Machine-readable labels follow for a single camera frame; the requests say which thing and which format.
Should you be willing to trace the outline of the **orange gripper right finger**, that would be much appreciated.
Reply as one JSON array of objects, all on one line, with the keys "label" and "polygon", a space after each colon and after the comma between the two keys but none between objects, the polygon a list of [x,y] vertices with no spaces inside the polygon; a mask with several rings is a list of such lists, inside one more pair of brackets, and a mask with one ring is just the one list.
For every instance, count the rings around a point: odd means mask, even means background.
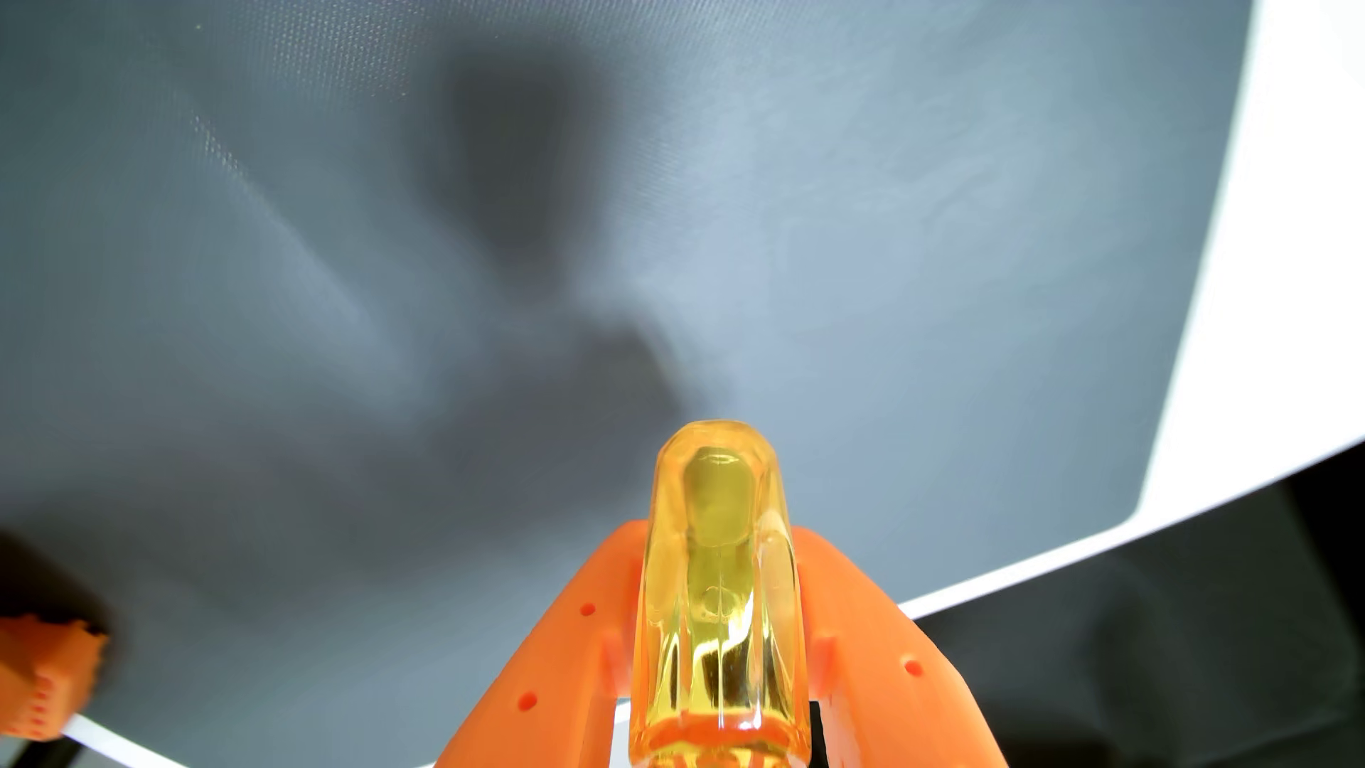
[{"label": "orange gripper right finger", "polygon": [[829,540],[796,528],[808,692],[830,767],[1006,767],[961,673]]}]

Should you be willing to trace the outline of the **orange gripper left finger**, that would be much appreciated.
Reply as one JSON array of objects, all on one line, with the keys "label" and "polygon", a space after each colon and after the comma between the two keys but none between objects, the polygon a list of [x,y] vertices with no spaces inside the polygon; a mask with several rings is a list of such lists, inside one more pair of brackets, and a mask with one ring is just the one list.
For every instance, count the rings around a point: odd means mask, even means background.
[{"label": "orange gripper left finger", "polygon": [[629,693],[646,522],[598,546],[446,743],[438,767],[609,767]]}]

